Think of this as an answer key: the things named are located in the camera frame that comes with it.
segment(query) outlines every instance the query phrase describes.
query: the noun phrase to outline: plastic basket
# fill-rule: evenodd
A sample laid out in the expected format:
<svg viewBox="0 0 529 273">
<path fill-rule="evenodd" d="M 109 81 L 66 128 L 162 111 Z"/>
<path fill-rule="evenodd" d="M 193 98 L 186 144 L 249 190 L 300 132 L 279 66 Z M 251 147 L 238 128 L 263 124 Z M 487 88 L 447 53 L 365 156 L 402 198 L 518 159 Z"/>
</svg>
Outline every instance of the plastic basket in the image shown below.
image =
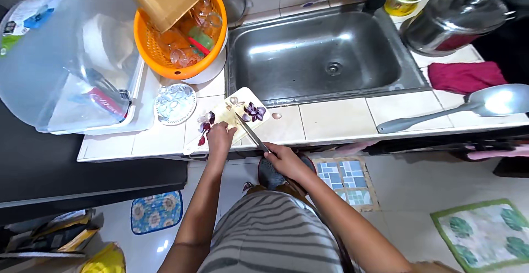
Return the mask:
<svg viewBox="0 0 529 273">
<path fill-rule="evenodd" d="M 142 9 L 138 9 L 134 17 L 134 39 L 145 63 L 158 74 L 176 80 L 192 78 L 205 70 L 221 52 L 228 27 L 226 8 L 222 0 L 210 0 L 210 2 L 213 6 L 213 11 L 222 17 L 221 34 L 211 52 L 203 60 L 194 66 L 183 69 L 176 68 L 169 59 L 163 56 L 160 46 L 155 40 L 154 33 L 156 29 L 149 22 L 149 16 Z"/>
</svg>

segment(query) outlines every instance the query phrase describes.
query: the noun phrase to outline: tiled countertop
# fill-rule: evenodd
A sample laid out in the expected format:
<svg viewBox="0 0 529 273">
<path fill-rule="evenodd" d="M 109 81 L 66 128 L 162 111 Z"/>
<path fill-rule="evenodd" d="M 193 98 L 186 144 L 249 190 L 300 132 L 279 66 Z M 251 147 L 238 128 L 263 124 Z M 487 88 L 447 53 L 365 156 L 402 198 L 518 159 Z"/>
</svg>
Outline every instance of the tiled countertop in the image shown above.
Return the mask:
<svg viewBox="0 0 529 273">
<path fill-rule="evenodd" d="M 343 0 L 330 5 L 341 5 L 342 3 Z M 322 2 L 316 9 L 328 6 L 328 2 Z M 256 13 L 255 16 L 250 15 L 245 23 L 291 14 L 294 9 L 285 8 L 281 9 L 284 12 L 276 10 L 277 12 Z M 402 17 L 393 18 L 397 27 L 404 20 L 405 18 Z M 430 58 L 415 53 L 412 55 L 426 78 L 428 77 L 427 66 L 432 62 L 483 61 L 472 45 L 441 58 Z M 199 135 L 199 123 L 196 121 L 198 115 L 206 113 L 224 99 L 224 84 L 223 70 L 208 83 L 192 85 L 198 96 L 197 107 L 189 120 L 182 124 L 164 126 L 155 121 L 152 128 L 142 132 L 85 136 L 77 160 L 110 161 L 148 156 L 182 155 L 184 146 Z M 255 133 L 263 141 L 283 145 L 323 145 L 479 132 L 529 125 L 529 118 L 525 114 L 480 117 L 473 112 L 466 111 L 424 121 L 397 133 L 377 133 L 376 126 L 385 121 L 431 114 L 457 107 L 462 103 L 463 95 L 431 90 L 270 108 L 268 113 L 280 113 L 283 117 L 279 120 L 268 120 L 256 128 Z M 245 151 L 252 148 L 255 148 L 255 145 L 248 137 L 245 137 L 232 146 L 232 151 Z"/>
</svg>

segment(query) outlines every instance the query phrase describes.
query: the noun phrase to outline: gray spoon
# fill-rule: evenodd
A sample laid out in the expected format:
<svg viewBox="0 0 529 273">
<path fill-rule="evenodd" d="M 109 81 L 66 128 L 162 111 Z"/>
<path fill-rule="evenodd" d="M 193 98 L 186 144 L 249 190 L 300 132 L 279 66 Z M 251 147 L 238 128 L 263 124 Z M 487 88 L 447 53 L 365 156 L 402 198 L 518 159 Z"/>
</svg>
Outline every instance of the gray spoon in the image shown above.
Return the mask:
<svg viewBox="0 0 529 273">
<path fill-rule="evenodd" d="M 460 111 L 472 111 L 483 117 L 506 116 L 529 112 L 529 85 L 505 84 L 472 93 L 466 103 L 453 109 L 412 118 L 399 118 L 381 123 L 381 134 L 395 133 L 412 125 Z"/>
</svg>

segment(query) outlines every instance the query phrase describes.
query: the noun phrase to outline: sink drain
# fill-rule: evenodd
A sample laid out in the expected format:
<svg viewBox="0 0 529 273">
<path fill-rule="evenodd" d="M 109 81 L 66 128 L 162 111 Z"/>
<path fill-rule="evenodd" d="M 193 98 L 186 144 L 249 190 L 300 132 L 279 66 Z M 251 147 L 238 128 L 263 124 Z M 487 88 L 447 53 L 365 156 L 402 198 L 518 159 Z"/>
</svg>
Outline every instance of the sink drain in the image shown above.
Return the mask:
<svg viewBox="0 0 529 273">
<path fill-rule="evenodd" d="M 338 62 L 329 62 L 325 71 L 330 75 L 339 75 L 342 73 L 343 66 Z"/>
</svg>

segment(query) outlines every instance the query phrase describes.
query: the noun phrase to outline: stainless steel pot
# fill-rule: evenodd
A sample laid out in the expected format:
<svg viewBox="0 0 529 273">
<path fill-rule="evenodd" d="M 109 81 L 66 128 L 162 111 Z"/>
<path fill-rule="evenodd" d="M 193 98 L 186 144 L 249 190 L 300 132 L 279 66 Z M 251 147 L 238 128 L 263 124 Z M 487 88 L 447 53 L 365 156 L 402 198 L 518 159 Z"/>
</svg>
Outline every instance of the stainless steel pot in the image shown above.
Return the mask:
<svg viewBox="0 0 529 273">
<path fill-rule="evenodd" d="M 400 30 L 412 51 L 446 56 L 502 26 L 511 13 L 501 0 L 430 0 Z"/>
</svg>

